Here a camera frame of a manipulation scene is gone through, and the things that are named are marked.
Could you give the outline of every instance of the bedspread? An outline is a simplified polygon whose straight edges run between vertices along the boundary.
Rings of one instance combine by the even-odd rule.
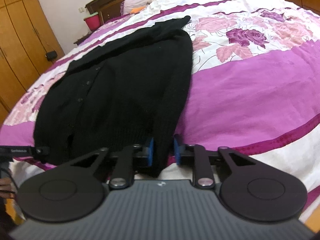
[[[41,102],[68,64],[97,46],[157,21],[190,15],[193,77],[177,133],[208,150],[227,145],[298,177],[309,195],[301,220],[320,203],[320,17],[285,0],[156,0],[97,32],[57,61],[14,107],[0,145],[34,145]],[[160,179],[191,178],[174,164]],[[18,184],[53,168],[15,160]]]

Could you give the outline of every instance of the silver bolt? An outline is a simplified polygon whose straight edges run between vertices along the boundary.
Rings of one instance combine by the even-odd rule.
[[[126,181],[123,178],[114,178],[110,181],[110,183],[114,187],[121,187],[126,184]]]
[[[198,184],[203,187],[211,186],[213,184],[213,180],[209,178],[201,178],[198,179]]]

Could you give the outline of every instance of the black sweater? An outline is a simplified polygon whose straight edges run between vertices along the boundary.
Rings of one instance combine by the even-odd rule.
[[[101,147],[119,151],[153,137],[148,173],[160,173],[190,85],[192,42],[181,30],[189,20],[158,22],[70,63],[36,120],[35,145],[50,147],[49,163]]]

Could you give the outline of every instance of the bed sheet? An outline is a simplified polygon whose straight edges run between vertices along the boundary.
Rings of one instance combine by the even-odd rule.
[[[300,218],[306,221],[320,203],[320,17],[285,0],[154,1],[44,73],[4,122],[0,145],[34,145],[41,102],[72,60],[139,28],[186,15],[194,64],[176,132],[186,143],[208,150],[227,145],[298,177],[309,192]],[[11,165],[18,185],[53,167],[32,158]],[[191,177],[171,157],[159,179]]]

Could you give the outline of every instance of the wall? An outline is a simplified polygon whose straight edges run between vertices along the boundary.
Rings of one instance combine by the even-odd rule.
[[[92,0],[39,0],[48,22],[63,51],[67,54],[76,47],[73,43],[89,31],[83,21],[89,12],[79,12]]]

